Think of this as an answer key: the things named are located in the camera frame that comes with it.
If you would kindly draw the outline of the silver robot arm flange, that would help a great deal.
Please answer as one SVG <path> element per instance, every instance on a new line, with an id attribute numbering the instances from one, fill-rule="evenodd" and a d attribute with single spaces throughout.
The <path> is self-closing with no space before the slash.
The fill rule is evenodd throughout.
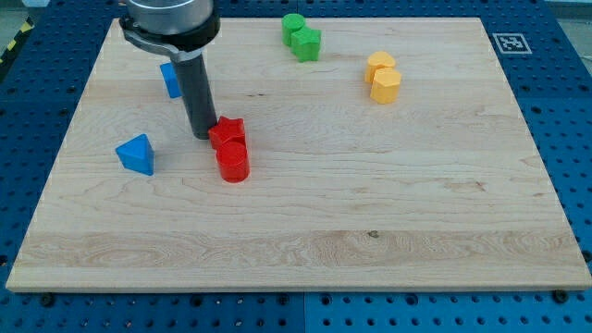
<path id="1" fill-rule="evenodd" d="M 128 0 L 124 38 L 145 52 L 185 62 L 202 55 L 220 30 L 216 0 Z"/>

